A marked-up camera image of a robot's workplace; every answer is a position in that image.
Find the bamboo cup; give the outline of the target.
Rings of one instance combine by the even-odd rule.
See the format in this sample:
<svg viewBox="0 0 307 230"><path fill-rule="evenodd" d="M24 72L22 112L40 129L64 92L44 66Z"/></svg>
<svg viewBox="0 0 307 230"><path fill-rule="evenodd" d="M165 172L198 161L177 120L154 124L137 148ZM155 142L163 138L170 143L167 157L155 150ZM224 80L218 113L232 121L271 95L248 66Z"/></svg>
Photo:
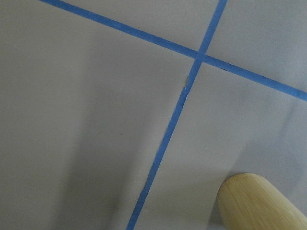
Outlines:
<svg viewBox="0 0 307 230"><path fill-rule="evenodd" d="M235 174L217 193L217 205L228 230L305 230L306 216L266 178Z"/></svg>

